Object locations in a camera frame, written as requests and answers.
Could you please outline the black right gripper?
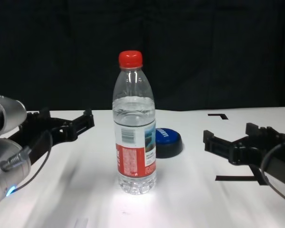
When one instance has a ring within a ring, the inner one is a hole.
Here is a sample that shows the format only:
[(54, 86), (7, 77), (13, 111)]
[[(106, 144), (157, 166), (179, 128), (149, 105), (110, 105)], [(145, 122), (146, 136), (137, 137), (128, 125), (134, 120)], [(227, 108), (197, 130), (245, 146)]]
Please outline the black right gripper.
[(203, 131), (204, 151), (227, 159), (233, 165), (247, 165), (258, 183), (265, 183), (261, 174), (261, 163), (265, 156), (269, 156), (265, 161), (264, 172), (270, 174), (275, 179), (285, 183), (285, 134), (279, 133), (272, 127), (259, 127), (253, 123), (246, 124), (246, 143), (275, 143), (273, 146), (280, 146), (277, 149), (269, 150), (254, 147), (241, 146), (234, 147), (233, 142), (216, 137), (208, 130)]

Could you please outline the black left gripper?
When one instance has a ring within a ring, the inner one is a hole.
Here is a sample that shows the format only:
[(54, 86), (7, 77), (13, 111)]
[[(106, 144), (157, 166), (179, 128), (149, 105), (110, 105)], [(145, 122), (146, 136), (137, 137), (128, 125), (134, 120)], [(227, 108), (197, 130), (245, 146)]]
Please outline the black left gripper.
[(81, 116), (73, 120), (65, 120), (50, 117), (50, 110), (42, 108), (39, 111), (27, 113), (26, 121), (19, 130), (8, 139), (16, 142), (21, 147), (30, 146), (32, 152), (29, 155), (31, 164), (34, 164), (47, 151), (49, 143), (37, 140), (42, 133), (49, 131), (52, 135), (52, 145), (73, 142), (78, 136), (95, 126), (91, 109), (86, 109)]

